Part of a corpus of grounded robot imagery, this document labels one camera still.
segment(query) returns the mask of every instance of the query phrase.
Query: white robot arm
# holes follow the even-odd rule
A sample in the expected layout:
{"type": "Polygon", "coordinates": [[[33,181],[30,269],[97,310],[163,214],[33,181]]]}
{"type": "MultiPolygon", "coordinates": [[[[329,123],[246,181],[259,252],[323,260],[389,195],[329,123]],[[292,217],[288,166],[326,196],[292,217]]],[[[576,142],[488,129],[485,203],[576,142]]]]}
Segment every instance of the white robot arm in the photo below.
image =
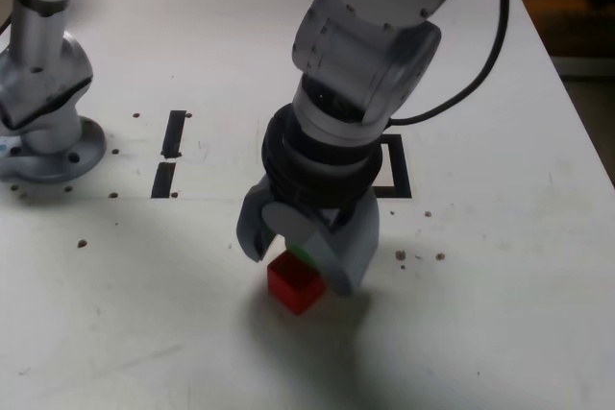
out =
{"type": "MultiPolygon", "coordinates": [[[[440,41],[427,19],[445,0],[314,0],[292,58],[303,72],[291,105],[273,117],[262,146],[266,175],[247,194],[237,237],[261,261],[276,234],[307,253],[333,291],[352,295],[379,241],[372,183],[379,139],[421,80],[440,41]]],[[[504,41],[503,0],[489,73],[504,41]]]]}
{"type": "Polygon", "coordinates": [[[75,108],[92,68],[64,32],[69,2],[13,0],[11,42],[0,54],[0,135],[12,147],[0,159],[0,178],[69,181],[105,153],[102,129],[75,108]]]}

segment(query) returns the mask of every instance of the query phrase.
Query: black ring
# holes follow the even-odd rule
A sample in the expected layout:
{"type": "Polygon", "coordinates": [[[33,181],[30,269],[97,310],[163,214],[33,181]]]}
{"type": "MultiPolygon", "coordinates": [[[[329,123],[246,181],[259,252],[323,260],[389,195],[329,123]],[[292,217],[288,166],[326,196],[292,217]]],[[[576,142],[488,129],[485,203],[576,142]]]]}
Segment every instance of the black ring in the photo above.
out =
{"type": "Polygon", "coordinates": [[[26,9],[38,13],[43,18],[48,18],[49,16],[66,10],[70,0],[57,0],[53,2],[47,0],[17,0],[17,2],[26,9]]]}
{"type": "Polygon", "coordinates": [[[341,148],[322,143],[304,133],[294,110],[289,110],[286,117],[284,141],[295,151],[299,151],[303,156],[314,162],[326,163],[327,165],[353,165],[365,160],[380,147],[378,139],[357,148],[341,148]]]}
{"type": "Polygon", "coordinates": [[[369,190],[382,167],[382,150],[373,150],[365,165],[350,177],[336,179],[300,168],[284,147],[284,132],[292,106],[280,109],[269,122],[262,143],[262,163],[280,200],[314,208],[354,206],[369,190]]]}

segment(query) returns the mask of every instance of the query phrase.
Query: black tape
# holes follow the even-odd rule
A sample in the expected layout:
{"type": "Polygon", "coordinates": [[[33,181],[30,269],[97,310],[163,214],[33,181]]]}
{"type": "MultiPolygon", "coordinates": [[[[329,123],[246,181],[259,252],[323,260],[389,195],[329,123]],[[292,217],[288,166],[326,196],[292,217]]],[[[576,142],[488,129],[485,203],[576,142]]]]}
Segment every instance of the black tape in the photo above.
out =
{"type": "Polygon", "coordinates": [[[171,184],[175,174],[175,163],[161,162],[158,164],[154,186],[152,187],[152,199],[168,199],[171,197],[171,184]]]}
{"type": "Polygon", "coordinates": [[[26,9],[38,13],[43,18],[47,18],[66,10],[70,0],[57,0],[55,2],[49,2],[46,0],[17,0],[17,2],[23,5],[26,9]]]}
{"type": "Polygon", "coordinates": [[[376,197],[379,199],[412,199],[402,136],[400,134],[384,134],[381,136],[381,144],[388,146],[394,185],[375,186],[376,197]]]}
{"type": "Polygon", "coordinates": [[[164,158],[181,157],[180,144],[182,143],[182,133],[184,132],[185,110],[172,110],[169,114],[169,122],[166,125],[166,134],[162,141],[162,152],[164,158]]]}
{"type": "MultiPolygon", "coordinates": [[[[0,110],[0,114],[2,115],[2,121],[7,126],[7,128],[11,130],[20,130],[26,125],[34,122],[39,117],[42,117],[45,114],[49,114],[51,112],[54,112],[60,109],[62,106],[64,106],[66,103],[70,101],[70,99],[75,95],[75,93],[83,90],[85,87],[90,85],[91,82],[92,82],[91,77],[83,79],[78,84],[71,86],[64,92],[57,95],[53,100],[50,100],[45,106],[38,109],[36,112],[33,112],[31,115],[29,115],[27,118],[25,118],[18,124],[14,124],[12,118],[9,117],[9,115],[6,113],[6,110],[2,109],[0,110]]],[[[4,107],[4,104],[0,101],[0,108],[3,108],[3,107],[4,107]]]]}

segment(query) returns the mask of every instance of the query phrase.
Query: black tape marking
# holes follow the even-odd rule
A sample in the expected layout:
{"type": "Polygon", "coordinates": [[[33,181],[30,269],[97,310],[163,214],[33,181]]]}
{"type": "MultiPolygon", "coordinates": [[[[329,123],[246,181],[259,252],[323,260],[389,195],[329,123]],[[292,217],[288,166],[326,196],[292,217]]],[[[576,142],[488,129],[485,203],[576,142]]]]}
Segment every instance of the black tape marking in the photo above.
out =
{"type": "Polygon", "coordinates": [[[388,146],[394,185],[374,186],[376,197],[379,199],[412,199],[402,136],[400,134],[384,134],[381,137],[382,144],[388,146]]]}
{"type": "Polygon", "coordinates": [[[152,199],[168,199],[171,197],[171,184],[175,174],[175,163],[161,162],[158,164],[154,186],[152,187],[152,199]]]}
{"type": "Polygon", "coordinates": [[[162,141],[162,152],[164,158],[181,157],[180,144],[182,143],[182,132],[184,131],[185,110],[172,110],[169,114],[169,122],[166,125],[166,134],[162,141]]]}
{"type": "Polygon", "coordinates": [[[43,18],[47,18],[66,10],[70,0],[57,0],[55,2],[49,2],[47,0],[17,0],[17,2],[26,9],[38,13],[43,18]]]}

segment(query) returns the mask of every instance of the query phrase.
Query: green tape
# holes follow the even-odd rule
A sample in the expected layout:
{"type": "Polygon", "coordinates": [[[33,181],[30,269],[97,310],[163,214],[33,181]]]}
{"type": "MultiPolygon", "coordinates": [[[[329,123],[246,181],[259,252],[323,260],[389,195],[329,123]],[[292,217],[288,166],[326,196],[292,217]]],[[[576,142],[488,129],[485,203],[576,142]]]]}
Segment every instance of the green tape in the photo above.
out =
{"type": "Polygon", "coordinates": [[[318,268],[316,267],[316,263],[314,263],[314,260],[311,259],[311,256],[309,256],[308,252],[306,252],[304,249],[302,249],[301,247],[297,245],[293,245],[289,243],[286,243],[286,249],[292,254],[294,254],[295,256],[297,256],[299,259],[301,259],[310,268],[318,271],[318,268]]]}

